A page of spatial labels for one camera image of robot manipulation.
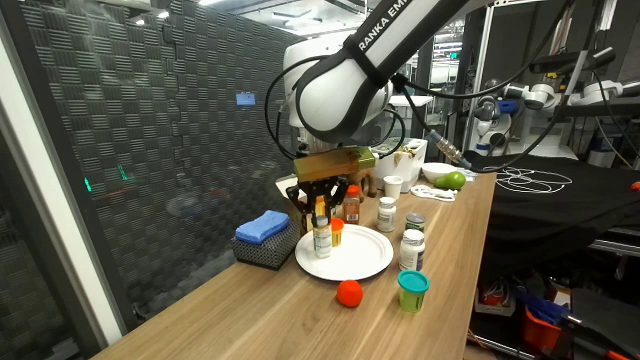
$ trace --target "orange bin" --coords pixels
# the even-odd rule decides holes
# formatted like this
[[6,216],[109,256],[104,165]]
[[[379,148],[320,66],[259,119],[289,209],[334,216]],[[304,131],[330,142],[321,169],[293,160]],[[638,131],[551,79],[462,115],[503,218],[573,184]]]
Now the orange bin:
[[545,349],[553,350],[560,336],[560,328],[533,317],[529,308],[525,307],[524,321],[522,322],[522,339],[532,348],[543,352]]

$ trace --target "white cup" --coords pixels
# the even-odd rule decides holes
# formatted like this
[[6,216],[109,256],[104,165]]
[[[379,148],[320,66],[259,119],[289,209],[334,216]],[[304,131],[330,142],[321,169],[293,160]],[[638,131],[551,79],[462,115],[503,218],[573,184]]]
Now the white cup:
[[399,176],[385,176],[385,196],[395,200],[400,198],[400,188],[402,188],[403,178]]

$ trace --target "blue sponge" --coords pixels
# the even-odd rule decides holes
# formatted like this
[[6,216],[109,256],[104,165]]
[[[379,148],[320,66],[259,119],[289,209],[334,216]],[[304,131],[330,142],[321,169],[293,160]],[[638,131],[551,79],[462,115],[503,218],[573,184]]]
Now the blue sponge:
[[282,231],[287,225],[289,225],[287,214],[267,210],[254,221],[240,225],[236,229],[236,238],[246,243],[261,244]]

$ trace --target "teal lid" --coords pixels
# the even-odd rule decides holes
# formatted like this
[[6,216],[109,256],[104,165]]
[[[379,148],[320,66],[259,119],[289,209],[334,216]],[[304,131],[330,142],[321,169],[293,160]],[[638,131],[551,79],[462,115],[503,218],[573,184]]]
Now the teal lid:
[[421,272],[405,270],[398,274],[398,284],[410,293],[424,293],[429,290],[429,279]]

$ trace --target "orange ball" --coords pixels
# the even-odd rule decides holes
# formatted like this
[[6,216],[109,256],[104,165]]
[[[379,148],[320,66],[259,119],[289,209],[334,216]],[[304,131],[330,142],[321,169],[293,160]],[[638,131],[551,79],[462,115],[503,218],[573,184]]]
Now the orange ball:
[[362,288],[355,280],[345,280],[338,285],[338,301],[347,307],[356,307],[362,301]]

